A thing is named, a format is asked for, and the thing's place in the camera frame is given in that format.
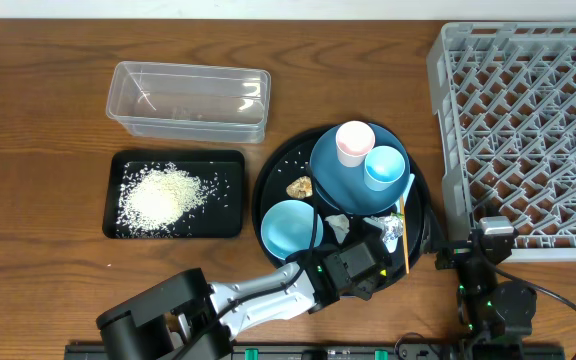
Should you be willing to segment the foil wrapper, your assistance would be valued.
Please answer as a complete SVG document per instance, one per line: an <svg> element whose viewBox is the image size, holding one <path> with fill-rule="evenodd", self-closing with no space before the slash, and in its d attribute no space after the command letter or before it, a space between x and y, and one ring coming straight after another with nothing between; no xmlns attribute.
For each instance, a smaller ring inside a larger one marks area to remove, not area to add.
<svg viewBox="0 0 576 360"><path fill-rule="evenodd" d="M384 243L396 242L403 236L404 220L403 215L400 213L390 213L389 215L379 217L370 216L369 220L382 228L382 241Z"/></svg>

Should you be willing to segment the white paper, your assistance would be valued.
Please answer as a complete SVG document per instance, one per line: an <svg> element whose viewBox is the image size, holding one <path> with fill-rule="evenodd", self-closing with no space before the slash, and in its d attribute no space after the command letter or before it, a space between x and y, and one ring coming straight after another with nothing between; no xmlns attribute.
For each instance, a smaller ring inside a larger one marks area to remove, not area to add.
<svg viewBox="0 0 576 360"><path fill-rule="evenodd" d="M350 231L350 220L344 214L330 215L325 221L332 228L335 238L339 244L342 244Z"/></svg>

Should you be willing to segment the light blue bowl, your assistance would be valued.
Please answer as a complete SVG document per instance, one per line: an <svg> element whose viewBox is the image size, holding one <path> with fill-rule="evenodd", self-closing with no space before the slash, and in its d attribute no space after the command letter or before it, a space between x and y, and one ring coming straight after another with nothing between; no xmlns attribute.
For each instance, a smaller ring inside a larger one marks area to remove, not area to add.
<svg viewBox="0 0 576 360"><path fill-rule="evenodd" d="M268 252L285 260L295 252L307 250L312 237L313 213L311 205L299 200L273 205L261 224L261 240Z"/></svg>

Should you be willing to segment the pile of white rice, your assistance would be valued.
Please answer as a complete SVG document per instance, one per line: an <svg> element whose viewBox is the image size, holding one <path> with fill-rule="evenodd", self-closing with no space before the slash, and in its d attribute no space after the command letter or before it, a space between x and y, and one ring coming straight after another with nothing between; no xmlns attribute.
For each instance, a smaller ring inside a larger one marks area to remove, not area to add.
<svg viewBox="0 0 576 360"><path fill-rule="evenodd" d="M209 162L131 161L114 215L118 238L224 237L240 228L238 171Z"/></svg>

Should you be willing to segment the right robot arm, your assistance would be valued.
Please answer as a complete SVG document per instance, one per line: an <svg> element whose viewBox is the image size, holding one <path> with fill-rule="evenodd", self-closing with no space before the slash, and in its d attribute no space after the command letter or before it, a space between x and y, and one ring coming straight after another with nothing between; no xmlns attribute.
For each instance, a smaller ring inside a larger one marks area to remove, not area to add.
<svg viewBox="0 0 576 360"><path fill-rule="evenodd" d="M484 217L459 241L446 239L432 213L426 216L422 251L436 256L438 270L457 272L457 313L469 334L455 344L430 348L431 359L539 359L532 334L536 291L517 280L500 282L497 265L508 258L517 230L504 216Z"/></svg>

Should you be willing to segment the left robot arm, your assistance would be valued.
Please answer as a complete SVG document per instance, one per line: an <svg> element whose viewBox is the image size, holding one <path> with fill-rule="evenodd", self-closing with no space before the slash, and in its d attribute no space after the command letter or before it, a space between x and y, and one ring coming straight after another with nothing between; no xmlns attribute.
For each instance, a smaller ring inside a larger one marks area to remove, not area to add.
<svg viewBox="0 0 576 360"><path fill-rule="evenodd" d="M221 359L243 331L317 312L343 295L371 298L392 256L377 237L298 253L270 275L209 283L181 272L107 310L96 320L111 359Z"/></svg>

